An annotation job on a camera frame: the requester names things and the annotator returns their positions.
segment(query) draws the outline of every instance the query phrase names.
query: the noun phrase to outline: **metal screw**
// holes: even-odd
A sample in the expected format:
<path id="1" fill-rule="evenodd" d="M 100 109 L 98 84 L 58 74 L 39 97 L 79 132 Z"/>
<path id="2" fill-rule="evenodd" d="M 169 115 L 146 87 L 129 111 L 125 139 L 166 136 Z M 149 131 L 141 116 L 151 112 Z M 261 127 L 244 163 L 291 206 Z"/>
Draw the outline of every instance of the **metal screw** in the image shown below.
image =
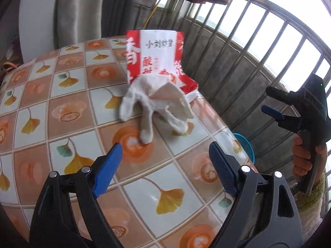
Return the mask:
<path id="1" fill-rule="evenodd" d="M 277 178 L 282 178 L 282 173 L 281 172 L 275 172 L 275 176 L 277 177 Z"/>
<path id="2" fill-rule="evenodd" d="M 91 170 L 91 168 L 89 166 L 85 166 L 82 168 L 83 173 L 88 173 L 90 170 Z"/>
<path id="3" fill-rule="evenodd" d="M 251 168 L 248 167 L 248 166 L 246 166 L 246 165 L 244 165 L 244 166 L 241 167 L 241 170 L 242 170 L 243 172 L 249 173 L 249 172 L 251 171 Z"/>
<path id="4" fill-rule="evenodd" d="M 56 177 L 57 176 L 57 172 L 51 172 L 50 174 L 49 174 L 49 177 L 50 178 L 54 178 L 54 177 Z"/>

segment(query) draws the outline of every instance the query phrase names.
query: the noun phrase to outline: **table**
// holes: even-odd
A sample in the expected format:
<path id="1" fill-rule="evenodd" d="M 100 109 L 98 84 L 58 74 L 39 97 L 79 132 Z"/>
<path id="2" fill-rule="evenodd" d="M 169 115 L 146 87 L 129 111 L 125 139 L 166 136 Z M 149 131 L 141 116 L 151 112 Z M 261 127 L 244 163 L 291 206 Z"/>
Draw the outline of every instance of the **table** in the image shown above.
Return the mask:
<path id="1" fill-rule="evenodd" d="M 6 75 L 0 90 L 0 202 L 29 238 L 34 206 L 48 174 L 91 165 L 115 142 L 122 162 L 99 204 L 125 248 L 208 247 L 233 199 L 208 157 L 217 141 L 239 163 L 254 167 L 230 129 L 203 98 L 180 136 L 153 116 L 154 139 L 139 143 L 141 109 L 122 123 L 128 89 L 125 37 L 105 38 L 44 54 Z M 77 203 L 72 209 L 89 238 Z"/>

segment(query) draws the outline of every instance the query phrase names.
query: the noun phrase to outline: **white cloth glove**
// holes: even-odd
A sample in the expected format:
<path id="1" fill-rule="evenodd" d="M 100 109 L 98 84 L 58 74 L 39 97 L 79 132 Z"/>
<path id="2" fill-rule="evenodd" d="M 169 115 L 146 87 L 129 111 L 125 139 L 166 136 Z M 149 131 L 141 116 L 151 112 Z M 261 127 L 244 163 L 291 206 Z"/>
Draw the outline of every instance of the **white cloth glove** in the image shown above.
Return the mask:
<path id="1" fill-rule="evenodd" d="M 136 102 L 143 107 L 140 139 L 143 144 L 153 140 L 152 114 L 160 113 L 178 133 L 188 130 L 187 119 L 193 113 L 183 91 L 173 84 L 169 76 L 157 74 L 139 75 L 130 85 L 120 106 L 120 119 L 127 121 Z"/>

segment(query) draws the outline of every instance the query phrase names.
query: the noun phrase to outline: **blue gripper pad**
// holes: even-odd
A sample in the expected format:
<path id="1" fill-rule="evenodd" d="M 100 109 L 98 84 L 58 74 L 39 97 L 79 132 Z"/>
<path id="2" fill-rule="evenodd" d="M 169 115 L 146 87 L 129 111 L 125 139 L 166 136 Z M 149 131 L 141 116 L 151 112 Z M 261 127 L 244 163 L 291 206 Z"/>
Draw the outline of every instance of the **blue gripper pad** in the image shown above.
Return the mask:
<path id="1" fill-rule="evenodd" d="M 102 169 L 95 176 L 95 185 L 92 192 L 96 198 L 107 191 L 109 183 L 120 165 L 122 156 L 122 146 L 119 143 L 116 143 L 106 155 L 107 158 Z"/>
<path id="2" fill-rule="evenodd" d="M 273 117 L 274 119 L 284 119 L 284 116 L 281 112 L 267 106 L 267 105 L 262 105 L 261 106 L 261 111 L 265 114 L 267 114 L 268 116 Z"/>
<path id="3" fill-rule="evenodd" d="M 233 156 L 226 155 L 217 142 L 210 144 L 209 157 L 226 193 L 233 198 L 238 196 L 237 176 L 240 165 L 237 160 Z"/>

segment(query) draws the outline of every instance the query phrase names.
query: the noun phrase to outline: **human hand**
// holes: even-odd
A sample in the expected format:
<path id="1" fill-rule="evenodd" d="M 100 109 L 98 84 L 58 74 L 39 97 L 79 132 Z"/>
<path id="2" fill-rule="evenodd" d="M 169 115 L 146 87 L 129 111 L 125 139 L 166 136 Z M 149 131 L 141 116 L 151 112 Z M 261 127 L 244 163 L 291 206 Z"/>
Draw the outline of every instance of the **human hand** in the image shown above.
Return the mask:
<path id="1" fill-rule="evenodd" d="M 312 169 L 312 163 L 309 161 L 311 158 L 311 154 L 307 149 L 304 149 L 302 146 L 302 139 L 299 135 L 294 137 L 294 146 L 292 147 L 292 163 L 294 164 L 292 173 L 297 181 L 300 181 L 300 176 L 304 176 L 307 174 L 309 170 Z M 316 146 L 316 153 L 321 155 L 321 160 L 317 169 L 316 179 L 314 182 L 314 186 L 318 185 L 321 181 L 321 176 L 325 169 L 326 160 L 328 157 L 328 150 L 326 144 L 322 144 L 320 146 Z"/>

